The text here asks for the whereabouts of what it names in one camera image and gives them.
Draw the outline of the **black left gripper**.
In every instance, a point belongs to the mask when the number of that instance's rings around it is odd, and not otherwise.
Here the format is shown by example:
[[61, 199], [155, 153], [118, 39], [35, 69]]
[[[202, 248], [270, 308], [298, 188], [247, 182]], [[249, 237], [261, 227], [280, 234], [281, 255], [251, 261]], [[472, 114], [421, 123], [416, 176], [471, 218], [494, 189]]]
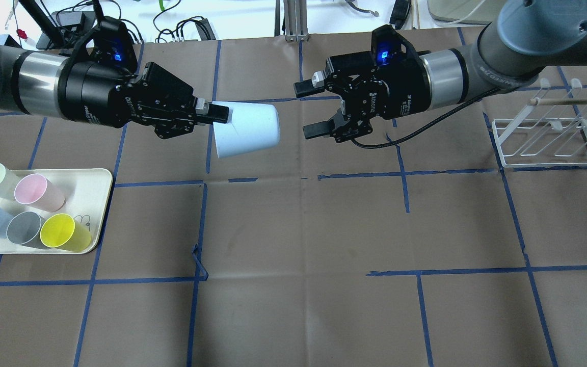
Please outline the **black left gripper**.
[[228, 123], [230, 109], [197, 98], [192, 86], [155, 62], [135, 76], [88, 61], [68, 74], [64, 116], [114, 128], [133, 122], [171, 139], [192, 133], [197, 125]]

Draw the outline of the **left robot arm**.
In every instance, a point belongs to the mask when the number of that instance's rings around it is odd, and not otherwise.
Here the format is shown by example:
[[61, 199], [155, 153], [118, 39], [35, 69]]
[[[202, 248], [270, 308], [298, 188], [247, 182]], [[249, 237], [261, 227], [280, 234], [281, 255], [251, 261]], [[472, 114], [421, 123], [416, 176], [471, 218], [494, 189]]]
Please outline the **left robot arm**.
[[122, 128], [154, 128], [161, 139], [196, 125], [227, 123], [230, 109], [194, 95], [193, 87], [149, 62], [135, 73], [132, 48], [98, 56], [89, 39], [68, 56], [0, 45], [0, 110]]

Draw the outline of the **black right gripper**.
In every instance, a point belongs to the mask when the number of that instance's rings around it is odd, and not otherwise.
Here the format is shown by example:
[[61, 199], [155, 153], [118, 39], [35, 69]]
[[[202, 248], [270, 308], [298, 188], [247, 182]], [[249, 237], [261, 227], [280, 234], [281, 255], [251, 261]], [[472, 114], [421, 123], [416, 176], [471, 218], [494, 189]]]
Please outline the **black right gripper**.
[[303, 126], [305, 139], [337, 143], [372, 133], [371, 119], [394, 119], [426, 111], [429, 77], [412, 45], [378, 45], [370, 51], [328, 57], [324, 71], [294, 84], [296, 98], [329, 91], [342, 104], [326, 121]]

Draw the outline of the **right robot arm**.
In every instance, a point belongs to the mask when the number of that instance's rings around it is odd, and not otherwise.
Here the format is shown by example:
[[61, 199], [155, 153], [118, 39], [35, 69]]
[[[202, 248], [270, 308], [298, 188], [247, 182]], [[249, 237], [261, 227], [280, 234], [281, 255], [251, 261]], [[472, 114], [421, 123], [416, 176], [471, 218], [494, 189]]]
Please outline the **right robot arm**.
[[303, 127], [305, 139], [337, 143], [372, 133], [373, 118], [396, 119], [452, 107], [416, 132], [482, 98], [532, 84], [548, 66], [587, 66], [587, 1], [508, 1], [474, 43], [419, 52], [391, 25], [371, 33], [368, 51], [328, 57], [324, 69], [295, 84], [297, 97], [340, 97], [326, 121]]

